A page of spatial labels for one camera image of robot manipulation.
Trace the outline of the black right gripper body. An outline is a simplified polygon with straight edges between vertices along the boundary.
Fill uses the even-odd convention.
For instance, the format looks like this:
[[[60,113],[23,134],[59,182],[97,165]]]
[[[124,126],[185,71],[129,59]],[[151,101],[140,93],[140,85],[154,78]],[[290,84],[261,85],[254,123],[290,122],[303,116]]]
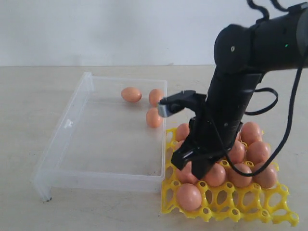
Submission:
[[[241,126],[241,116],[194,116],[189,121],[190,132],[183,144],[199,147],[199,156],[218,156],[221,159],[233,147]]]

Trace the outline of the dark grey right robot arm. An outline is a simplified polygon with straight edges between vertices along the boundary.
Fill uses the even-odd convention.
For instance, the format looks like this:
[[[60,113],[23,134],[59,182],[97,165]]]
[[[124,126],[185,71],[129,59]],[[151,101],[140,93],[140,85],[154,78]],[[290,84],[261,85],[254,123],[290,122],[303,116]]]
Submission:
[[[173,153],[171,163],[183,169],[188,162],[201,179],[216,161],[226,157],[243,128],[242,118],[257,85],[270,71],[296,69],[285,134],[270,156],[272,161],[285,145],[292,127],[294,102],[302,70],[308,65],[308,5],[289,8],[273,1],[284,14],[270,18],[269,12],[251,0],[248,5],[262,13],[251,27],[231,24],[216,38],[216,68],[207,94],[185,90],[159,103],[168,115],[188,108],[195,112],[189,121],[189,135]]]

